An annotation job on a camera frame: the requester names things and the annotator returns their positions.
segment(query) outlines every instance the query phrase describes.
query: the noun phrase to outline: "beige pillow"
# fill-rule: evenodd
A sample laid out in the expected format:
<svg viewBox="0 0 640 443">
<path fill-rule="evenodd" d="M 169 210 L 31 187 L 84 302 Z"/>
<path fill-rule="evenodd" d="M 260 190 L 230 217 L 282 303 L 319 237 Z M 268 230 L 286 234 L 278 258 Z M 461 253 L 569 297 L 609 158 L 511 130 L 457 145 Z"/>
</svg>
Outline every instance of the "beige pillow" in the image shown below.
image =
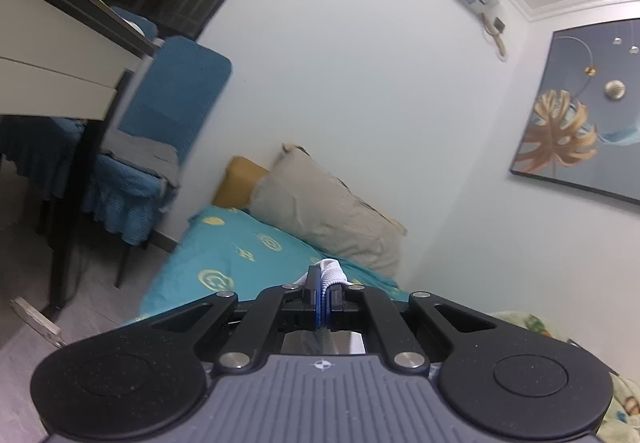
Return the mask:
<svg viewBox="0 0 640 443">
<path fill-rule="evenodd" d="M 351 194 L 298 148 L 255 185 L 249 212 L 331 255 L 393 277 L 402 226 Z"/>
</svg>

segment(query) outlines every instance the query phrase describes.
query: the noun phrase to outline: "gray tile floor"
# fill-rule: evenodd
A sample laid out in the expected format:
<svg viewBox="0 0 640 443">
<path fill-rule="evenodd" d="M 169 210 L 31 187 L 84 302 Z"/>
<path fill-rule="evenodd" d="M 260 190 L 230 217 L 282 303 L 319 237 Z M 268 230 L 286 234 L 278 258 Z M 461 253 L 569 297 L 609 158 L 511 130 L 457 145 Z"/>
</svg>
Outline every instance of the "gray tile floor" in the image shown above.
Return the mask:
<svg viewBox="0 0 640 443">
<path fill-rule="evenodd" d="M 0 443 L 35 443 L 45 431 L 31 404 L 29 381 L 38 362 L 55 350 L 9 306 L 23 296 L 34 307 L 47 302 L 51 250 L 34 226 L 38 199 L 11 163 L 0 170 Z M 134 249 L 121 289 L 113 286 L 122 245 L 99 225 L 82 225 L 84 272 L 74 299 L 57 325 L 66 343 L 113 329 L 136 315 L 151 279 L 168 254 L 151 245 Z"/>
</svg>

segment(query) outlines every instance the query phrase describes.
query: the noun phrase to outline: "gray textured handle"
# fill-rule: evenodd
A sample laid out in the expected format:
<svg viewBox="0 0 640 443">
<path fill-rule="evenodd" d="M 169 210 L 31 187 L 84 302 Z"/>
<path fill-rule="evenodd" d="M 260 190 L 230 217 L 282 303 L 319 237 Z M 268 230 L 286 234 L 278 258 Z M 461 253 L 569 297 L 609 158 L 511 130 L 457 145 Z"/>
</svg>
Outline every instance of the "gray textured handle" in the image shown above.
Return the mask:
<svg viewBox="0 0 640 443">
<path fill-rule="evenodd" d="M 200 410 L 153 443 L 490 443 L 420 376 L 375 355 L 271 355 L 249 375 L 225 376 Z M 585 436 L 580 443 L 597 443 Z M 49 443 L 69 440 L 52 436 Z"/>
</svg>

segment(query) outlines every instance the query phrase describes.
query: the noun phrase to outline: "hanging ball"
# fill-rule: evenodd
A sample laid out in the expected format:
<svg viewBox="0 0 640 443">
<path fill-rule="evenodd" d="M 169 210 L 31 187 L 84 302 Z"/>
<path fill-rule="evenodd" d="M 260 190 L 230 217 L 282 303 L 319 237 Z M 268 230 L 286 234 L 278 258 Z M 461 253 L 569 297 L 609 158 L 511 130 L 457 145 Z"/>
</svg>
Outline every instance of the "hanging ball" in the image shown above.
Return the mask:
<svg viewBox="0 0 640 443">
<path fill-rule="evenodd" d="M 611 80 L 604 84 L 604 94 L 609 100 L 620 100 L 625 96 L 626 86 L 620 80 Z"/>
</svg>

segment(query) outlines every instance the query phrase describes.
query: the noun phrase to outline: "teal bedsheet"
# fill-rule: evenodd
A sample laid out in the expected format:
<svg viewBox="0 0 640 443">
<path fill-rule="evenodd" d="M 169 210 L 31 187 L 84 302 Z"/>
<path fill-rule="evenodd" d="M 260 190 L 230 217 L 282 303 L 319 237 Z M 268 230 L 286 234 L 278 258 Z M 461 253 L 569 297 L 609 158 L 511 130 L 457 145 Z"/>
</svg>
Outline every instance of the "teal bedsheet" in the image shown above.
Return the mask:
<svg viewBox="0 0 640 443">
<path fill-rule="evenodd" d="M 190 222 L 143 298 L 140 317 L 222 290 L 235 291 L 240 300 L 252 300 L 264 288 L 293 282 L 310 264 L 331 257 L 235 208 L 207 206 Z M 393 280 L 335 259 L 350 282 L 379 287 L 395 300 L 407 300 L 407 293 Z"/>
</svg>

